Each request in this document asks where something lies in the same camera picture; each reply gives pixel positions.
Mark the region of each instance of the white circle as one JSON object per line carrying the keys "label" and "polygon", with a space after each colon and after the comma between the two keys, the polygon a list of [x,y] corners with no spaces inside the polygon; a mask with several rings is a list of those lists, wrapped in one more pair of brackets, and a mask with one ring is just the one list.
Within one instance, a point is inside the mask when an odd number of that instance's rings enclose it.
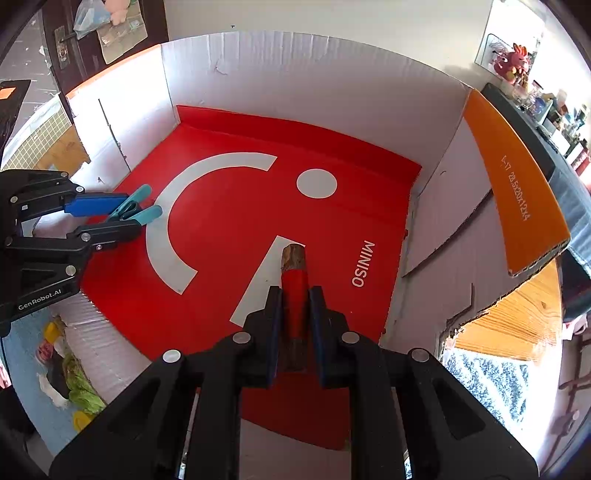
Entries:
{"label": "white circle", "polygon": [[179,352],[178,350],[169,350],[167,352],[164,352],[162,358],[166,363],[173,364],[175,362],[178,362],[178,360],[181,358],[181,352]]}
{"label": "white circle", "polygon": [[297,177],[297,189],[311,199],[325,199],[336,192],[336,178],[321,168],[311,168]]}

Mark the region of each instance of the yellow object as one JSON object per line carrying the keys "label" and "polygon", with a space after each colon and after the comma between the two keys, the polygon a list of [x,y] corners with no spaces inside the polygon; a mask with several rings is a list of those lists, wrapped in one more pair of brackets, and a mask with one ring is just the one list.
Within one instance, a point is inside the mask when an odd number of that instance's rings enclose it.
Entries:
{"label": "yellow object", "polygon": [[82,430],[84,430],[93,419],[94,417],[92,415],[88,415],[83,411],[79,410],[74,412],[72,422],[74,424],[74,430],[76,433],[80,433]]}
{"label": "yellow object", "polygon": [[562,300],[556,260],[464,325],[456,347],[472,352],[533,360],[561,348]]}
{"label": "yellow object", "polygon": [[47,340],[50,344],[54,344],[55,341],[61,337],[60,329],[54,322],[49,322],[45,326],[45,330],[43,330],[43,337]]}

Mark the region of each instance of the figurine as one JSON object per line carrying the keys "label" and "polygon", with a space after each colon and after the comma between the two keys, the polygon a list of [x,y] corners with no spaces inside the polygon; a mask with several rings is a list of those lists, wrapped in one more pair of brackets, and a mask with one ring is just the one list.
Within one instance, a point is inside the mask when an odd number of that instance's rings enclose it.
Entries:
{"label": "figurine", "polygon": [[513,51],[499,54],[495,61],[495,72],[503,77],[511,85],[522,77],[530,69],[530,61],[527,57],[527,49],[513,43]]}

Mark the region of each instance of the corrugated cardboard edge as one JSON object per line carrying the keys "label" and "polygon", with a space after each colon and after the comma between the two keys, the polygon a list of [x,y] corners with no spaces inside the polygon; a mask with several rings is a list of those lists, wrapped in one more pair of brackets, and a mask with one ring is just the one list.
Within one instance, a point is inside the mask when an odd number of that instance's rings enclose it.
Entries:
{"label": "corrugated cardboard edge", "polygon": [[[456,320],[457,317],[461,316],[464,312],[458,312],[458,315],[449,319],[447,321],[446,327],[439,334],[439,338],[437,340],[437,348],[435,350],[434,355],[436,357],[438,357],[439,359],[441,359],[443,357],[443,353],[445,350],[445,344],[446,344],[446,341],[448,338],[455,337],[459,333],[459,331],[462,327],[464,327],[465,325],[468,325],[469,323],[472,323],[474,320],[478,320],[479,318],[481,318],[483,315],[485,315],[487,313],[487,311],[491,307],[498,304],[502,299],[509,296],[511,293],[513,293],[515,290],[517,290],[519,287],[521,287],[524,283],[526,283],[527,281],[530,281],[530,279],[532,279],[535,275],[540,273],[540,271],[542,271],[544,269],[544,267],[546,267],[546,265],[548,265],[553,259],[555,259],[558,255],[560,255],[567,248],[568,244],[569,244],[568,241],[563,242],[558,247],[549,251],[545,256],[538,259],[538,261],[535,263],[535,265],[529,270],[528,275],[524,281],[520,282],[515,288],[511,289],[510,291],[508,291],[504,295],[500,296],[500,298],[497,301],[495,301],[492,304],[490,304],[489,306],[484,307],[481,310],[479,310],[474,315],[474,317],[471,318],[470,320],[468,320],[468,321],[464,321],[464,320],[457,321]],[[519,272],[517,275],[522,274],[525,271],[528,271],[528,269],[525,269],[524,271]]]}

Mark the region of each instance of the blue gripper pad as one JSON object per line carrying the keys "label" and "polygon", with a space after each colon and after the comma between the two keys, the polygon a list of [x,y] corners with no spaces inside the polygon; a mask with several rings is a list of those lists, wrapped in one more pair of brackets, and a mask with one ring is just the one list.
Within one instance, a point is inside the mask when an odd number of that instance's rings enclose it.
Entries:
{"label": "blue gripper pad", "polygon": [[125,193],[83,193],[66,204],[64,211],[75,217],[110,215],[127,198]]}

